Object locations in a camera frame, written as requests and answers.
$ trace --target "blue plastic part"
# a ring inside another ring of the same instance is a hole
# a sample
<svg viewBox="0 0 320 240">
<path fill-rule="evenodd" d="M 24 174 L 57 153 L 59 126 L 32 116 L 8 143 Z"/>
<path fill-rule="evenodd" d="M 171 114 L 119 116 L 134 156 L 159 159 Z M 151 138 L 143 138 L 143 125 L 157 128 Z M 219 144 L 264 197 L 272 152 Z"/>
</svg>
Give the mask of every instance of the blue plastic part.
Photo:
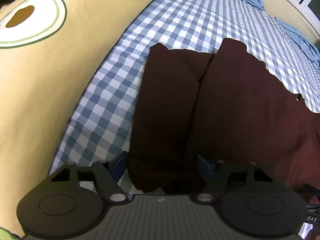
<svg viewBox="0 0 320 240">
<path fill-rule="evenodd" d="M 200 155 L 197 156 L 197 168 L 202 177 L 202 179 L 208 183 L 210 180 L 213 180 L 216 177 L 214 163 L 208 163 Z"/>
<path fill-rule="evenodd" d="M 123 151 L 111 162 L 109 162 L 108 171 L 115 182 L 118 182 L 127 169 L 128 153 Z"/>
</svg>

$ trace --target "dark red cloth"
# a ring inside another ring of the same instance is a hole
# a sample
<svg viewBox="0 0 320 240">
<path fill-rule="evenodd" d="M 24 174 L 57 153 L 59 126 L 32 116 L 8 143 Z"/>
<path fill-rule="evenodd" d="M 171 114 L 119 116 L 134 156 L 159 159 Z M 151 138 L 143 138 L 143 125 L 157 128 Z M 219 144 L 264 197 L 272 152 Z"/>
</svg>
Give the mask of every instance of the dark red cloth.
<svg viewBox="0 0 320 240">
<path fill-rule="evenodd" d="M 216 55 L 156 44 L 133 117 L 129 176 L 144 192 L 196 192 L 204 185 L 196 154 L 257 162 L 296 191 L 304 183 L 320 187 L 320 114 L 240 41 L 224 39 Z"/>
<path fill-rule="evenodd" d="M 305 240 L 320 240 L 320 228 L 313 226 L 313 228 L 308 232 Z"/>
</svg>

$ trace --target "black circular pad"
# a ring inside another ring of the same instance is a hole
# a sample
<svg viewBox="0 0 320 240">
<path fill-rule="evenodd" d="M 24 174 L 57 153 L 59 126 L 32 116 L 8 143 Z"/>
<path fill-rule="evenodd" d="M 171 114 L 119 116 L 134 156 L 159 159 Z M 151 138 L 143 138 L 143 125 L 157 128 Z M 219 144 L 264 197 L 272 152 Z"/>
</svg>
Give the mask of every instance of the black circular pad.
<svg viewBox="0 0 320 240">
<path fill-rule="evenodd" d="M 23 229 L 44 239 L 76 236 L 94 225 L 102 212 L 100 197 L 85 188 L 65 194 L 29 193 L 17 206 Z"/>
<path fill-rule="evenodd" d="M 76 200 L 63 194 L 45 197 L 39 204 L 40 210 L 50 216 L 62 216 L 76 208 Z"/>
<path fill-rule="evenodd" d="M 227 193 L 220 212 L 232 227 L 247 235 L 281 237 L 292 234 L 303 223 L 307 209 L 296 193 L 249 191 Z"/>
<path fill-rule="evenodd" d="M 270 216 L 279 214 L 284 209 L 284 203 L 279 197 L 259 194 L 248 199 L 248 207 L 259 215 Z"/>
</svg>

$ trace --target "metal screw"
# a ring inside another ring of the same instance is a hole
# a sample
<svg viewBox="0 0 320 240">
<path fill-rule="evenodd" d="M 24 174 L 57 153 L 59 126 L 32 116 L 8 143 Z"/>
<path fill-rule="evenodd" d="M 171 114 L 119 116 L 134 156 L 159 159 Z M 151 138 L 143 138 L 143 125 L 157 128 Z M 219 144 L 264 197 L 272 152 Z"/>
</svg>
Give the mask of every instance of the metal screw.
<svg viewBox="0 0 320 240">
<path fill-rule="evenodd" d="M 198 195 L 198 200 L 202 201 L 202 202 L 209 202 L 209 201 L 213 200 L 213 197 L 210 194 L 201 193 Z"/>
<path fill-rule="evenodd" d="M 126 196 L 124 194 L 121 194 L 121 193 L 115 193 L 115 194 L 111 195 L 110 199 L 113 202 L 121 202 L 121 201 L 124 201 L 126 199 Z"/>
</svg>

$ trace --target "blue checkered bedsheet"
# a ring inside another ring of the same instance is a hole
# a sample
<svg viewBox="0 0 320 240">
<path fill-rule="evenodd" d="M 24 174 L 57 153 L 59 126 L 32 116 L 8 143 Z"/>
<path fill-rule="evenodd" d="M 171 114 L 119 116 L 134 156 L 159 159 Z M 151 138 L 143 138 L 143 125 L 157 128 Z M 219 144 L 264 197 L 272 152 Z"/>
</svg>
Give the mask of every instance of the blue checkered bedsheet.
<svg viewBox="0 0 320 240">
<path fill-rule="evenodd" d="M 264 61 L 290 92 L 301 93 L 307 107 L 320 113 L 319 74 L 265 11 L 241 0 L 153 0 L 88 84 L 66 125 L 49 173 L 68 161 L 89 166 L 129 149 L 134 108 L 151 46 L 160 42 L 169 49 L 215 53 L 225 37 L 245 43 L 247 51 Z M 119 185 L 129 197 L 142 193 L 127 172 Z M 82 186 L 93 187 L 87 182 Z"/>
</svg>

